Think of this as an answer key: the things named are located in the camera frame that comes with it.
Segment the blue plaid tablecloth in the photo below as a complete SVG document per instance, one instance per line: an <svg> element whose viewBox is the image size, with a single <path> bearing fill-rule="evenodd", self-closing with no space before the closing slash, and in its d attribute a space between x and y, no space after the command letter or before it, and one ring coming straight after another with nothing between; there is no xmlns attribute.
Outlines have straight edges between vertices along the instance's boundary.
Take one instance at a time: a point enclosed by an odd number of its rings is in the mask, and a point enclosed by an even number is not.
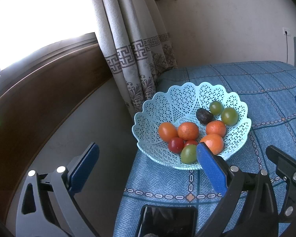
<svg viewBox="0 0 296 237"><path fill-rule="evenodd" d="M273 183L278 210L285 197L285 183L265 155L275 145L296 159L296 69L279 61L248 61L173 69L157 80L157 91L172 85L202 82L223 85L248 105L252 120L246 144L227 163L242 171L266 169ZM226 230L234 227L245 201L243 193ZM220 200L202 170L183 171L155 163L138 150L116 218L114 236L134 236L143 205L195 206L197 231ZM280 233L287 224L280 224Z"/></svg>

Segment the black power cord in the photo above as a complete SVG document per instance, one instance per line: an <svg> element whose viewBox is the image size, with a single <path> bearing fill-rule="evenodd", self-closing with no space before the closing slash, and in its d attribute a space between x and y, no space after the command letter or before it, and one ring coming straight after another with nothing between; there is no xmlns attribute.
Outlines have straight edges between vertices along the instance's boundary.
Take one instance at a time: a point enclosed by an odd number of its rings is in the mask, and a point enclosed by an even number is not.
<svg viewBox="0 0 296 237"><path fill-rule="evenodd" d="M288 62L288 43L287 43L287 31L285 31L286 35L286 63Z"/></svg>

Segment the smartphone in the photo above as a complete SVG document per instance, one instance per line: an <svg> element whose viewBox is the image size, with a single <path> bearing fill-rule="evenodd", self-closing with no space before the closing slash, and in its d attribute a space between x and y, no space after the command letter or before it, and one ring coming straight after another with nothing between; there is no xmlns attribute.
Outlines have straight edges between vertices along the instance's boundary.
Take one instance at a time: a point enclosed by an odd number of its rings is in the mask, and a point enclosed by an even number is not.
<svg viewBox="0 0 296 237"><path fill-rule="evenodd" d="M144 205L135 237L193 237L196 219L195 207Z"/></svg>

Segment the bright window light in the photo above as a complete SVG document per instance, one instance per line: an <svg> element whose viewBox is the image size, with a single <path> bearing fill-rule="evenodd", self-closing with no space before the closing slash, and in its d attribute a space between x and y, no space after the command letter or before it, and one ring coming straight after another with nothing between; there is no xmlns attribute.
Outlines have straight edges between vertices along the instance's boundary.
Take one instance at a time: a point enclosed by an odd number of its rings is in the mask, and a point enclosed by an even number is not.
<svg viewBox="0 0 296 237"><path fill-rule="evenodd" d="M91 0L0 0L0 70L94 29Z"/></svg>

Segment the light blue plastic basket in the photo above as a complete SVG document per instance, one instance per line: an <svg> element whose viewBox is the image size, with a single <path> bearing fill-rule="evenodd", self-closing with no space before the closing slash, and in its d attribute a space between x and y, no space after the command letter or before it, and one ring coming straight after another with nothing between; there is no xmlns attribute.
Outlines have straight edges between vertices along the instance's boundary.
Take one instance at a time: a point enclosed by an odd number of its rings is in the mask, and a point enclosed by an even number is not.
<svg viewBox="0 0 296 237"><path fill-rule="evenodd" d="M198 170L198 162L184 164L179 154L168 150L168 144L162 141L158 134L162 122L171 122L178 127L183 122L194 122L198 125L199 141L206 135L204 125L196 118L198 108L209 109L212 101L220 101L224 107L233 107L239 113L239 121L232 127L227 126L224 136L224 150L219 155L227 160L237 152L246 142L251 127L251 119L247 118L248 106L240 101L235 92L227 93L222 85L211 85L203 82L199 86L185 83L183 86L171 86L168 92L157 92L151 100L145 101L143 111L135 115L135 125L132 131L136 137L138 148L153 161L176 169Z"/></svg>

